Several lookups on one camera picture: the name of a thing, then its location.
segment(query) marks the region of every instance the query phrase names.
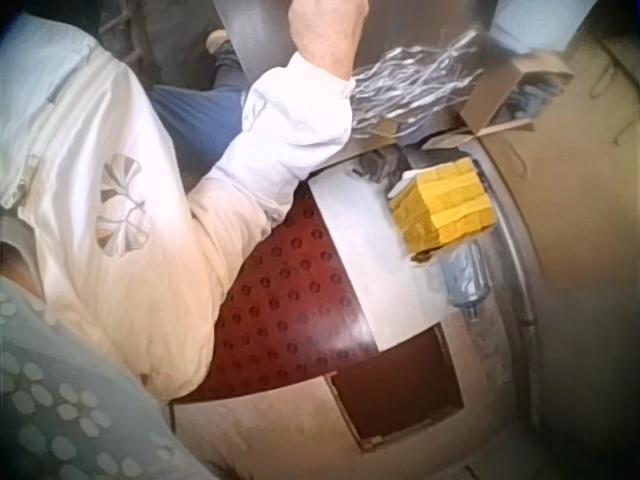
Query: beige wall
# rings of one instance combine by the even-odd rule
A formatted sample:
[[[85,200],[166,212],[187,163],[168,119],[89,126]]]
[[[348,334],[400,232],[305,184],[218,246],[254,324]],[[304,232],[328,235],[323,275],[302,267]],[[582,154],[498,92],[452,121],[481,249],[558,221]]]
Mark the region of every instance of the beige wall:
[[[491,386],[494,382],[487,381],[461,316],[447,317],[443,329],[464,410],[373,453],[359,451],[322,378],[178,407],[178,436],[200,458],[230,462],[256,480],[422,478],[477,449],[515,417],[512,382]]]

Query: ginkgo leaf print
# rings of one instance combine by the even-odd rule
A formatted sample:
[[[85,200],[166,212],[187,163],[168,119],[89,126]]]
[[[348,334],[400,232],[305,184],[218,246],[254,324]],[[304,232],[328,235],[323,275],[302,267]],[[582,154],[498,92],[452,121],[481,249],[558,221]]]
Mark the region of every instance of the ginkgo leaf print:
[[[102,203],[109,199],[122,195],[134,203],[131,198],[130,187],[133,179],[142,171],[140,164],[133,158],[116,154],[105,163],[102,169],[102,181],[100,186],[100,199]]]
[[[149,240],[149,234],[127,219],[98,217],[96,238],[107,256],[123,257],[134,250],[141,250]]]

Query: yellow paper bundle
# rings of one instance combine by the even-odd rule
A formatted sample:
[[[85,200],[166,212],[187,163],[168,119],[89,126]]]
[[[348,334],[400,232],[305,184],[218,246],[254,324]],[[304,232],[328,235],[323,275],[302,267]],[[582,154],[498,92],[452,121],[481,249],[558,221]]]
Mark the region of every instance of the yellow paper bundle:
[[[409,251],[420,259],[496,223],[470,158],[425,170],[390,205]]]

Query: white sleeve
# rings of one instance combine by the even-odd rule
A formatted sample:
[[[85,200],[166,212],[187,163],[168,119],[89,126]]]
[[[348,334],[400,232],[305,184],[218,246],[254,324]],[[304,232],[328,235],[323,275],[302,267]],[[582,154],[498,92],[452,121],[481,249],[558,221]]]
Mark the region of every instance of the white sleeve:
[[[353,86],[296,53],[249,92],[242,133],[188,196],[220,301],[298,183],[346,144]]]

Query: white jacket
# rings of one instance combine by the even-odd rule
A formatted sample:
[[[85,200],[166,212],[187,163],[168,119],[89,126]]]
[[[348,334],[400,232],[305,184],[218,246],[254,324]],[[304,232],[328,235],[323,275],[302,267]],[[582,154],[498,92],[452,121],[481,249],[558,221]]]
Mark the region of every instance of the white jacket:
[[[267,72],[186,196],[133,73],[78,29],[22,16],[0,45],[0,199],[34,228],[50,308],[158,399],[195,389],[244,259],[349,138],[352,88],[298,54]]]

